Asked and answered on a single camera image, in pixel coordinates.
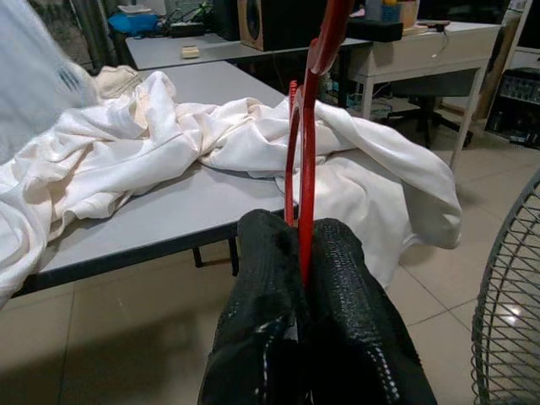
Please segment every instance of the red plastic hanger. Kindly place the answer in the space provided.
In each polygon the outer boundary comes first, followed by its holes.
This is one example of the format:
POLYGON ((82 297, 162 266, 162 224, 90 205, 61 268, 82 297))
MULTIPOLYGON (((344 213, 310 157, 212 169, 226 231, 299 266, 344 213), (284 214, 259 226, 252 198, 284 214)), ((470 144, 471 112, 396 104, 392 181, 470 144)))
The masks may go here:
POLYGON ((311 237, 313 235, 313 209, 315 200, 315 100, 319 77, 328 72, 336 59, 347 29, 348 16, 354 0, 328 0, 321 33, 311 44, 307 54, 304 84, 289 86, 290 134, 285 171, 285 222, 294 225, 293 169, 298 128, 302 131, 299 241, 300 272, 304 285, 310 276, 311 237))

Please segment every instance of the white desk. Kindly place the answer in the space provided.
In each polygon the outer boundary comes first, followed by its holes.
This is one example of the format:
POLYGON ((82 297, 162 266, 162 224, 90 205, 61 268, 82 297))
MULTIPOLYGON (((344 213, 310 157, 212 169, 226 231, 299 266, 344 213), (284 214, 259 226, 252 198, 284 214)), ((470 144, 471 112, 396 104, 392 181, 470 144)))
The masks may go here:
POLYGON ((450 166, 462 152, 473 109, 499 32, 498 25, 451 23, 446 36, 427 32, 392 43, 376 42, 352 51, 348 77, 364 85, 361 114, 370 118, 373 87, 378 83, 476 69, 450 166))

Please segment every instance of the floor tile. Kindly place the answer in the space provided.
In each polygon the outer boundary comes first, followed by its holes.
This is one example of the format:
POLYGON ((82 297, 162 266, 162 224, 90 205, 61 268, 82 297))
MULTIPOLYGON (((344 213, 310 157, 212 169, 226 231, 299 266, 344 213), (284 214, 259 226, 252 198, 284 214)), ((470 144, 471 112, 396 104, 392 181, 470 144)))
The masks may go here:
POLYGON ((465 182, 458 187, 460 202, 480 207, 500 219, 505 219, 535 172, 536 168, 528 165, 465 182))
POLYGON ((400 264, 445 308, 472 300, 480 290, 482 265, 467 260, 458 251, 413 246, 403 254, 400 264))
POLYGON ((412 325, 445 311, 445 307, 403 267, 397 268, 386 292, 406 325, 412 325))
POLYGON ((501 153, 524 165, 540 165, 540 150, 523 148, 522 146, 508 143, 508 147, 501 151, 501 153))
POLYGON ((474 310, 476 309, 477 303, 476 299, 471 300, 451 310, 452 315, 455 316, 468 331, 472 329, 471 325, 473 323, 474 310))
POLYGON ((62 404, 197 403, 230 264, 141 272, 78 291, 62 404))
POLYGON ((180 263, 78 291, 70 344, 91 343, 159 318, 224 302, 234 281, 228 263, 204 268, 180 263))
POLYGON ((73 297, 0 312, 0 403, 57 404, 73 297))
POLYGON ((59 285, 57 287, 52 287, 51 289, 43 289, 42 291, 36 291, 35 293, 12 298, 2 308, 2 311, 9 311, 15 308, 20 308, 21 306, 37 304, 38 302, 50 300, 62 295, 71 295, 73 291, 74 283, 59 285))
POLYGON ((466 207, 462 215, 462 237, 454 250, 483 268, 503 220, 477 207, 466 207))
POLYGON ((471 334, 450 313, 408 328, 439 405, 471 405, 471 334))
POLYGON ((181 251, 173 255, 159 257, 154 260, 140 262, 133 266, 119 268, 98 276, 85 278, 75 282, 75 291, 97 287, 103 284, 119 281, 124 278, 130 278, 140 272, 154 271, 163 267, 189 266, 193 264, 192 251, 181 251))

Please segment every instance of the table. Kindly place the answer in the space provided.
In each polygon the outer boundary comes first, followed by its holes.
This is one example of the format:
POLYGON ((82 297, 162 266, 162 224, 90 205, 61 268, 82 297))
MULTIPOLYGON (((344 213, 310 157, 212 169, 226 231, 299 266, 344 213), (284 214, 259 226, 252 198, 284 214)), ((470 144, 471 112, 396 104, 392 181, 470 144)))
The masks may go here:
POLYGON ((375 84, 475 69, 450 166, 456 169, 500 27, 451 23, 446 34, 426 32, 352 51, 348 77, 364 85, 360 114, 369 119, 375 84))
MULTIPOLYGON (((339 92, 337 96, 338 105, 347 105, 347 71, 348 53, 357 46, 368 46, 371 42, 367 40, 355 40, 346 38, 339 53, 339 92)), ((202 36, 187 38, 127 38, 127 48, 132 54, 138 70, 167 68, 172 66, 184 66, 201 64, 208 62, 249 62, 272 58, 275 55, 294 54, 307 52, 307 46, 301 48, 283 49, 279 51, 258 51, 240 43, 239 40, 224 40, 216 34, 206 34, 202 36), (199 48, 201 54, 196 59, 182 59, 181 48, 183 46, 194 45, 199 48)))
MULTIPOLYGON (((276 105, 283 99, 226 62, 163 71, 176 86, 178 102, 222 104, 250 95, 276 105)), ((49 244, 38 273, 30 275, 16 295, 230 239, 245 213, 283 207, 283 194, 274 181, 194 164, 181 177, 130 200, 110 219, 71 224, 49 244)))

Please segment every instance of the wooden speaker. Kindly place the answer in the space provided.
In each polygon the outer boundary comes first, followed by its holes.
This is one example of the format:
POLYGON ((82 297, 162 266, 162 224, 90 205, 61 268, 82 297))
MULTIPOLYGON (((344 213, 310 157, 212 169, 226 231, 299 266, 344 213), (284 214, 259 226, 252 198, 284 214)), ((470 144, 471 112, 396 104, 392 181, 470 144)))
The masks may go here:
POLYGON ((326 0, 238 0, 240 40, 260 51, 308 46, 319 35, 326 0))

